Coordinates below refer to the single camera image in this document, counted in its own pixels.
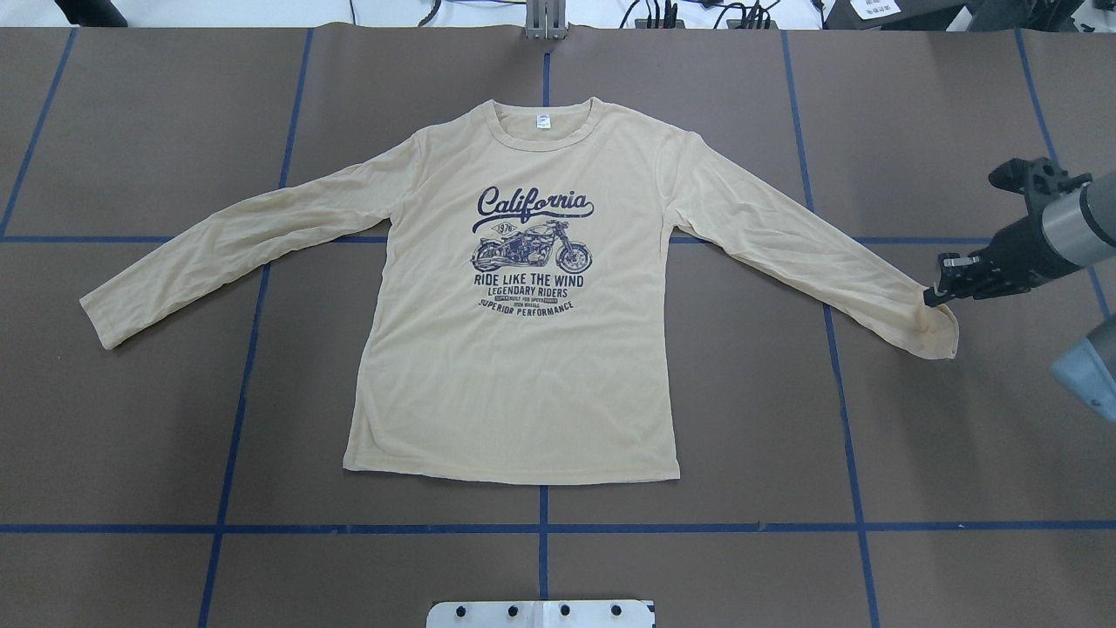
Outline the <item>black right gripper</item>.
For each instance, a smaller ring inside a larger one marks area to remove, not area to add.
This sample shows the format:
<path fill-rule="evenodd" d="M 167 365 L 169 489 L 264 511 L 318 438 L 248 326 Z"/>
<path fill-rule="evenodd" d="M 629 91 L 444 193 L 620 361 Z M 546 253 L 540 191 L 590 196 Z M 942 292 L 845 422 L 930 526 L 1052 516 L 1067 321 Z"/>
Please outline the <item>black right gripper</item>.
<path fill-rule="evenodd" d="M 1091 265 L 1093 230 L 1081 202 L 1091 174 L 1071 176 L 1054 160 L 1006 160 L 988 175 L 994 189 L 1024 199 L 1027 215 L 965 257 L 939 255 L 939 282 L 923 292 L 932 307 L 1024 294 Z"/>

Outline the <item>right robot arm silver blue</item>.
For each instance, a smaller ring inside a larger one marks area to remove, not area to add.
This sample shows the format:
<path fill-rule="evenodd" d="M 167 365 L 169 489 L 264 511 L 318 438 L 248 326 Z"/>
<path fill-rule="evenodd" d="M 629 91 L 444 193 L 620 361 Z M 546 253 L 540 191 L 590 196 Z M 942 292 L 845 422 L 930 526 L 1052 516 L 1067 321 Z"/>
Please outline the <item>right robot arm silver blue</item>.
<path fill-rule="evenodd" d="M 1029 293 L 1069 276 L 1093 276 L 1115 251 L 1115 175 L 1072 175 L 1056 160 L 1006 160 L 988 175 L 994 189 L 1020 195 L 1024 218 L 1001 228 L 972 253 L 941 253 L 927 306 Z M 1113 299 L 1091 281 L 1103 319 L 1050 365 L 1052 377 L 1085 408 L 1115 418 Z"/>

